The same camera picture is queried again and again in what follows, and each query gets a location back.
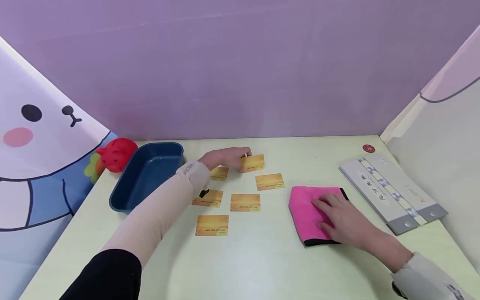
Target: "cartoon bear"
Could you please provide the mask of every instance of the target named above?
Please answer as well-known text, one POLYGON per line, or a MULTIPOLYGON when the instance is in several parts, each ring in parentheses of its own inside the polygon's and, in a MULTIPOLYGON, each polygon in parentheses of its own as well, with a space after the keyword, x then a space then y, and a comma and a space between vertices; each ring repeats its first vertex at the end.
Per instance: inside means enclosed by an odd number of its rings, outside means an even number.
POLYGON ((116 138, 0 40, 0 299, 17 299, 116 138))

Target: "red rubber toy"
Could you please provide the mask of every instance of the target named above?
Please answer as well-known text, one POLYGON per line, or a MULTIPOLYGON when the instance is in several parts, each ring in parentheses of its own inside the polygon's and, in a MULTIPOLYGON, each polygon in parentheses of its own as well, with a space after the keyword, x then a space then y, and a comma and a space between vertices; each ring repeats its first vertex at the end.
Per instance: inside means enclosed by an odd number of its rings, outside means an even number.
POLYGON ((97 149, 105 168, 110 172, 122 172, 133 153, 138 149, 134 141, 121 137, 111 140, 105 147, 97 149))

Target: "yellow card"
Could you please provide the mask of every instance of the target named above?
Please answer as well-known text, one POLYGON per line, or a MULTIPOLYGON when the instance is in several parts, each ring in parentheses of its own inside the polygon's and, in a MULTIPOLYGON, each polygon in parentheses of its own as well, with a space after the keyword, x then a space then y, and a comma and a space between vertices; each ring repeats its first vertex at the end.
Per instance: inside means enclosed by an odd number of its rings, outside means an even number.
POLYGON ((259 212, 259 194, 232 194, 230 201, 231 212, 259 212))
POLYGON ((196 197, 193 205, 220 207, 222 203, 223 191, 210 190, 203 198, 196 197))
POLYGON ((198 216, 196 236, 225 236, 228 234, 228 215, 198 216))
POLYGON ((211 180, 225 181, 227 180, 228 168, 216 167, 210 172, 211 180))
POLYGON ((283 182, 283 177, 280 173, 255 176, 255 181, 257 182, 257 191, 285 188, 285 183, 283 182))
POLYGON ((265 169, 264 155, 254 155, 240 158, 243 164, 243 173, 265 169))

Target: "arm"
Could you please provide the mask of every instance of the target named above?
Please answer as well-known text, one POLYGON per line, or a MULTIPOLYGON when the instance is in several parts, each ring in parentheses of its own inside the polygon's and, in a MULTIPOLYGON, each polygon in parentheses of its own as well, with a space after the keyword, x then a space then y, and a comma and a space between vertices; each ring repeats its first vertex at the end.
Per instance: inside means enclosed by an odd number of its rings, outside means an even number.
POLYGON ((410 300, 473 300, 447 273, 395 237, 375 227, 342 195, 324 195, 312 202, 331 219, 317 226, 340 243, 375 256, 391 272, 398 289, 410 300))
POLYGON ((173 222, 207 187, 210 170, 219 165, 241 170, 245 154, 252 155, 248 147, 215 150, 180 167, 125 218, 61 299, 137 299, 142 269, 173 222))

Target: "blue plastic tray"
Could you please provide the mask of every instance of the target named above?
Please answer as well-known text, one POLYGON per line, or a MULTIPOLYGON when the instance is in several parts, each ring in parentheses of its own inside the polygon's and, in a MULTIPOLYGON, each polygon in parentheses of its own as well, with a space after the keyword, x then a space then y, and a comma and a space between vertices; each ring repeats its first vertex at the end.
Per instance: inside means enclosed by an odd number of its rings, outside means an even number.
POLYGON ((151 143, 137 149, 110 195, 110 207, 129 213, 185 163, 179 143, 151 143))

